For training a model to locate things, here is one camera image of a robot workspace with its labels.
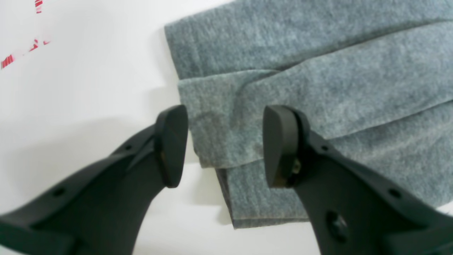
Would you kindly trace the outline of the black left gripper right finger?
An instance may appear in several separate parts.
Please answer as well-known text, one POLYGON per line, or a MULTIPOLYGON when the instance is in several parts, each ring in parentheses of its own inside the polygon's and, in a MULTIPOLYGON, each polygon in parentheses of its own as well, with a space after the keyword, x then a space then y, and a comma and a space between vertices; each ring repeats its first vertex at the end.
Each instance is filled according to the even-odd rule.
POLYGON ((451 255, 452 217, 341 155, 296 109, 266 106, 266 179, 293 189, 322 255, 451 255))

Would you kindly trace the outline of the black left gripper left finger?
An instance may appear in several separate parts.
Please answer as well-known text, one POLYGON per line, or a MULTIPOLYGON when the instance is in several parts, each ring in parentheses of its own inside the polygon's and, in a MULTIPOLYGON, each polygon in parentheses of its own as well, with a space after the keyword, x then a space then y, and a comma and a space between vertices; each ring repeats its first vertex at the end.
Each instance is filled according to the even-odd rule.
POLYGON ((1 216, 3 247, 27 255, 131 255, 152 200, 180 184, 184 105, 21 208, 1 216))

